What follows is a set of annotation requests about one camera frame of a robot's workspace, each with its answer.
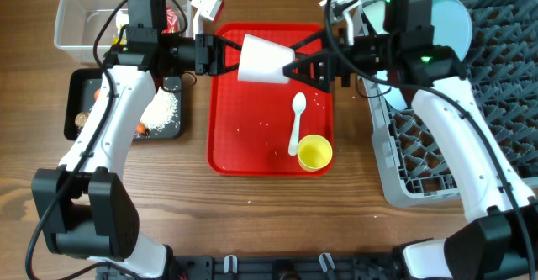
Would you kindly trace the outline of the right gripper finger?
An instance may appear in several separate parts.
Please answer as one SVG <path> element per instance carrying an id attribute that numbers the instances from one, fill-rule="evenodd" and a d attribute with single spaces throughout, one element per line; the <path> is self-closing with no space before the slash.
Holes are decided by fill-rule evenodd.
<path id="1" fill-rule="evenodd" d="M 285 77 L 304 83 L 321 92 L 330 92 L 332 54 L 321 50 L 311 55 L 299 53 L 294 61 L 285 65 Z"/>
<path id="2" fill-rule="evenodd" d="M 299 42 L 290 45 L 295 53 L 315 53 L 321 51 L 326 46 L 326 33 L 323 29 L 314 32 Z"/>

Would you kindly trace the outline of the pink cup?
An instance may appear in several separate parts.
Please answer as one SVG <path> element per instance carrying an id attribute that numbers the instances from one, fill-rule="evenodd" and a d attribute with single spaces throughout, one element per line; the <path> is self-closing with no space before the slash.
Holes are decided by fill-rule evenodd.
<path id="1" fill-rule="evenodd" d="M 295 61 L 295 51 L 246 34 L 240 51 L 237 79 L 242 82 L 288 84 L 283 67 Z"/>

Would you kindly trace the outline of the red candy wrapper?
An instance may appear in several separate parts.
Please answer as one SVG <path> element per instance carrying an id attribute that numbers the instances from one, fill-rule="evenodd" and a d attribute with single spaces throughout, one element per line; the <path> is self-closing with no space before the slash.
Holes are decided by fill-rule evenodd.
<path id="1" fill-rule="evenodd" d="M 172 7 L 166 8 L 166 21 L 167 28 L 164 30 L 165 34 L 176 33 L 179 31 L 177 14 L 174 12 Z"/>

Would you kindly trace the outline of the light blue bowl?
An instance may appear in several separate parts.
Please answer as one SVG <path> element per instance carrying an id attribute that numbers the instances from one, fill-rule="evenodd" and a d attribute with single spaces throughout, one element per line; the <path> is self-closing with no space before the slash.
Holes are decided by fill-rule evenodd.
<path id="1" fill-rule="evenodd" d="M 388 104 L 398 111 L 405 110 L 408 107 L 402 92 L 395 87 L 378 84 L 379 91 Z"/>

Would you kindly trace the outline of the pile of white rice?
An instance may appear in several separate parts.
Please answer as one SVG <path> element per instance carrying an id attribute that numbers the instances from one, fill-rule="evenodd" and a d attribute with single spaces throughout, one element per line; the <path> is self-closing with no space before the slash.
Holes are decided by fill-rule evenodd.
<path id="1" fill-rule="evenodd" d="M 175 138 L 181 129 L 180 93 L 159 89 L 142 114 L 139 123 L 147 128 L 145 135 L 151 139 Z"/>

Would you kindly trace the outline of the yellow cup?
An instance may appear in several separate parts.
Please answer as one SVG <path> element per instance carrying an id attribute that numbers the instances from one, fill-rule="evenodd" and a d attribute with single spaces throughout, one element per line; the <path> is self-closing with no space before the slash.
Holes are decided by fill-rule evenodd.
<path id="1" fill-rule="evenodd" d="M 332 145 L 322 135 L 306 135 L 298 143 L 297 157 L 305 171 L 319 171 L 331 163 Z"/>

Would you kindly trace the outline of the yellow snack wrapper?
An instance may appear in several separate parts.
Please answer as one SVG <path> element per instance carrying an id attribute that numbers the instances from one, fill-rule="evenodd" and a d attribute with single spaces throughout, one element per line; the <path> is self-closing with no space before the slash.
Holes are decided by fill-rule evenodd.
<path id="1" fill-rule="evenodd" d="M 126 40 L 125 40 L 125 37 L 124 37 L 124 31 L 126 30 L 126 28 L 128 27 L 128 25 L 122 25 L 120 30 L 119 30 L 119 35 L 117 37 L 114 38 L 113 40 L 113 44 L 114 45 L 125 45 L 126 44 Z"/>

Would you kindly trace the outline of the large light blue plate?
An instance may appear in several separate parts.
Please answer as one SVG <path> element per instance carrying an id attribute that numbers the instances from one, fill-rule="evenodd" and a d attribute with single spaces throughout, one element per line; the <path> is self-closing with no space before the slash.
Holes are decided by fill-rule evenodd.
<path id="1" fill-rule="evenodd" d="M 431 25 L 435 28 L 433 44 L 450 46 L 463 61 L 472 41 L 472 20 L 466 7 L 459 0 L 432 0 Z"/>

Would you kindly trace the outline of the white tissue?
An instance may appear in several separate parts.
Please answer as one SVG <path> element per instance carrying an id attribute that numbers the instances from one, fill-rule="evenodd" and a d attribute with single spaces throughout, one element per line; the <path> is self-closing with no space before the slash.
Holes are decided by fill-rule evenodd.
<path id="1" fill-rule="evenodd" d="M 119 10 L 115 15 L 115 25 L 118 31 L 120 31 L 124 25 L 129 23 L 129 15 Z"/>

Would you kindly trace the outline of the orange carrot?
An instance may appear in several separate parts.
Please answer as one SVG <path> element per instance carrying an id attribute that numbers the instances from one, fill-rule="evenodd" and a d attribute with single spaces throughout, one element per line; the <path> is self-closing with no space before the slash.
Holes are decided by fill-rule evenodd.
<path id="1" fill-rule="evenodd" d="M 99 89 L 94 93 L 93 96 L 95 100 L 98 99 L 99 93 L 100 93 Z M 147 128 L 142 123 L 139 123 L 136 128 L 136 133 L 139 135 L 145 135 L 147 133 Z"/>

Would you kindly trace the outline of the brown walnut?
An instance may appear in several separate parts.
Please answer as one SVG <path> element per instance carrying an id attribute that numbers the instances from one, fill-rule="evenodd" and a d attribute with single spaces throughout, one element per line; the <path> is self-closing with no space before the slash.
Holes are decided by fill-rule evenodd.
<path id="1" fill-rule="evenodd" d="M 75 117 L 75 126 L 78 128 L 78 129 L 82 129 L 88 118 L 90 116 L 90 113 L 89 112 L 80 112 L 76 115 Z"/>

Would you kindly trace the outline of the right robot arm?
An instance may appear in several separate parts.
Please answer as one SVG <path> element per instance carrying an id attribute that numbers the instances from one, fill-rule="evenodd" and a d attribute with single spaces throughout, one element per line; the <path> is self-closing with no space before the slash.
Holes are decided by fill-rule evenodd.
<path id="1" fill-rule="evenodd" d="M 425 124 L 443 155 L 467 224 L 442 240 L 400 249 L 415 279 L 535 278 L 537 198 L 510 165 L 481 115 L 465 66 L 455 51 L 434 42 L 433 0 L 385 0 L 383 33 L 334 37 L 332 24 L 361 0 L 325 0 L 323 47 L 286 65 L 285 76 L 321 91 L 334 77 L 357 74 L 370 82 L 387 71 L 387 86 Z"/>

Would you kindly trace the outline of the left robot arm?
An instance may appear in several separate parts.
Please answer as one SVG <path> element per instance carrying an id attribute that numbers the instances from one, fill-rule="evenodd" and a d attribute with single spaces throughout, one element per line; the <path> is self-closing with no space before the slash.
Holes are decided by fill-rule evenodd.
<path id="1" fill-rule="evenodd" d="M 88 259 L 136 279 L 182 279 L 172 249 L 140 232 L 138 212 L 121 181 L 129 148 L 147 106 L 167 77 L 192 71 L 218 76 L 227 39 L 202 32 L 222 0 L 190 0 L 195 35 L 167 32 L 168 3 L 122 0 L 129 21 L 109 51 L 95 55 L 100 92 L 81 133 L 54 169 L 40 169 L 31 189 L 40 217 L 34 238 L 54 254 Z"/>

